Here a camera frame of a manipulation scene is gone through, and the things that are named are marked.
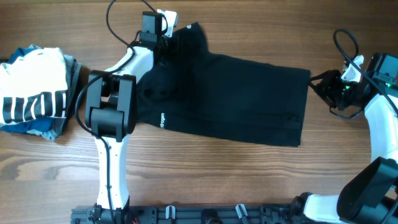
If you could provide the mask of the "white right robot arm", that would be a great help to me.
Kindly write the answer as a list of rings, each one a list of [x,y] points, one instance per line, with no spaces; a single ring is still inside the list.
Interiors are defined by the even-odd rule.
[[[377,74],[348,81],[337,70],[314,77],[310,87],[330,108],[357,106],[365,114],[371,136],[371,162],[338,195],[305,192],[285,207],[289,223],[397,223],[397,98],[390,83]]]

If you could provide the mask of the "dark teal t-shirt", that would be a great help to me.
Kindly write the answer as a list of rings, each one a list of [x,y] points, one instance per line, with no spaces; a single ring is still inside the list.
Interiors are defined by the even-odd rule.
[[[158,128],[272,146],[300,145],[310,72],[208,50],[198,23],[137,84],[137,120]]]

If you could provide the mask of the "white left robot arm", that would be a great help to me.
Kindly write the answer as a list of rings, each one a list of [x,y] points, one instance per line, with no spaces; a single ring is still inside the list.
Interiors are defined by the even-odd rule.
[[[126,151],[137,123],[137,82],[171,48],[174,11],[144,11],[142,29],[125,56],[105,71],[93,70],[80,96],[86,98],[85,128],[95,137],[99,155],[99,194],[93,223],[130,223]]]

